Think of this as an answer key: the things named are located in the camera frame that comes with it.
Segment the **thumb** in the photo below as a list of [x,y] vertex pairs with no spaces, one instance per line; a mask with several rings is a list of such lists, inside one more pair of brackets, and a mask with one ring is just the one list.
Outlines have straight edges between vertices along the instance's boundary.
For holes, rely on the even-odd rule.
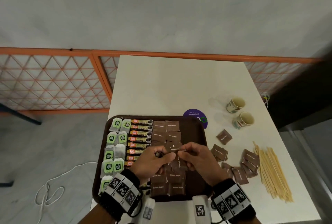
[[162,158],[158,159],[161,163],[161,165],[167,164],[169,162],[171,162],[172,160],[175,159],[175,153],[174,152],[170,152],[166,155],[164,155]]
[[196,163],[196,158],[197,158],[197,157],[195,157],[195,156],[193,156],[193,155],[190,155],[188,152],[178,151],[178,156],[179,156],[181,159],[183,159],[183,160],[185,160],[185,161],[187,161],[187,162],[192,163],[193,165],[195,165],[195,163]]

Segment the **gray concrete wall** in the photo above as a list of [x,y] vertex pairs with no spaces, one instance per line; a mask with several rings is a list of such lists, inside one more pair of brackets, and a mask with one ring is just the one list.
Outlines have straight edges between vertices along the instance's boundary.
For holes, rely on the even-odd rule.
[[307,127],[302,132],[313,155],[332,182],[332,119]]
[[0,46],[311,57],[331,0],[0,0]]

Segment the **person's left hand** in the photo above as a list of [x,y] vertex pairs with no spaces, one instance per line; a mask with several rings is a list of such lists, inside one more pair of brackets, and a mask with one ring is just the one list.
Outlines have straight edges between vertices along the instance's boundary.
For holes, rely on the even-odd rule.
[[[164,156],[157,158],[155,154],[162,152]],[[157,172],[163,172],[162,165],[167,164],[175,159],[175,153],[167,153],[163,145],[148,147],[134,162],[130,170],[137,176],[140,184],[144,184],[147,180]]]

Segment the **bundle of wooden stirrers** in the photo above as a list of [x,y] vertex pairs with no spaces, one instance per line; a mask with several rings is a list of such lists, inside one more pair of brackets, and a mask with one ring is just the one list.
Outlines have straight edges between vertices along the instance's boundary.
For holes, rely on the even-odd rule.
[[259,148],[254,142],[255,154],[259,155],[262,183],[266,190],[271,194],[272,198],[279,197],[285,202],[294,202],[292,192],[288,186],[287,180],[280,167],[278,157],[271,147],[267,147],[267,151]]

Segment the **person's right hand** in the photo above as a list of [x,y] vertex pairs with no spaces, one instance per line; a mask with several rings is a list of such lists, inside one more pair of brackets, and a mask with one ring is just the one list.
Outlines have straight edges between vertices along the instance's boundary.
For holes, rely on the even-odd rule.
[[187,161],[189,170],[196,170],[210,186],[228,178],[207,146],[189,142],[181,146],[181,149],[186,151],[178,151],[178,156]]

